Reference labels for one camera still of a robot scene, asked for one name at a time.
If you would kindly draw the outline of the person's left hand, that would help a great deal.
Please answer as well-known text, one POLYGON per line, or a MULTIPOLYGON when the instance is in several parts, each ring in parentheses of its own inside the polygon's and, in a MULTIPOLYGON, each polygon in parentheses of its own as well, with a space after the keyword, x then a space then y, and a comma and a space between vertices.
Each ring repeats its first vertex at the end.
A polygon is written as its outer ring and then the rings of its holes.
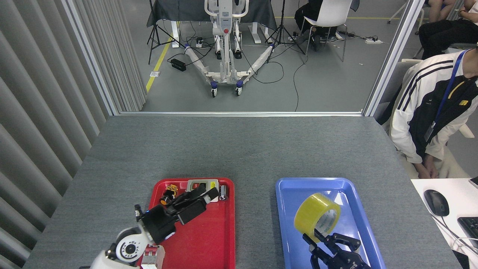
POLYGON ((438 178, 438 170, 435 165, 435 157, 429 154, 425 154, 425 157, 423 159, 423 165, 424 167, 429 171, 429 176, 432 179, 437 179, 438 178))

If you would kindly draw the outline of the person's right hand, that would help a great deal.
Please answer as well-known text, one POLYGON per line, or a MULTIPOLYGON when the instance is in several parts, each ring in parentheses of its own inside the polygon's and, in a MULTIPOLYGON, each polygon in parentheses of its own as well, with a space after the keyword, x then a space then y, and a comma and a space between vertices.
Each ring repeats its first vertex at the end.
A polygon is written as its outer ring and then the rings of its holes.
POLYGON ((414 163, 413 166, 418 173, 418 177, 420 179, 431 179, 432 178, 432 170, 429 170, 423 163, 414 163))

